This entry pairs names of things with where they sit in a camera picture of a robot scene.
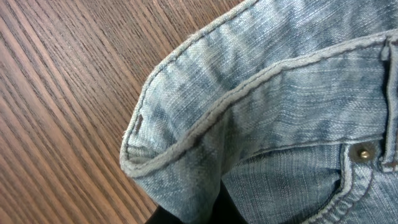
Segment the dark fabric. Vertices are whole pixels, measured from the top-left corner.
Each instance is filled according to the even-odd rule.
[[[157,207],[154,214],[149,218],[146,224],[181,224],[182,222],[162,207]],[[229,193],[221,182],[220,193],[217,196],[213,206],[213,213],[208,224],[232,223],[245,224],[246,221],[239,213],[233,203]]]

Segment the wooden surface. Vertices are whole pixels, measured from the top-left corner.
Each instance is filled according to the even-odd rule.
[[[0,223],[144,223],[119,168],[144,80],[242,0],[0,0]]]

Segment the denim fabric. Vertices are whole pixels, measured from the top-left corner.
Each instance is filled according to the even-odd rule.
[[[206,222],[221,179],[249,223],[395,223],[397,10],[244,1],[151,73],[123,171],[185,223]]]

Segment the light blue jeans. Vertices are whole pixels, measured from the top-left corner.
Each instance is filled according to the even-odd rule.
[[[398,3],[247,0],[151,73],[121,167],[185,223],[398,222]]]

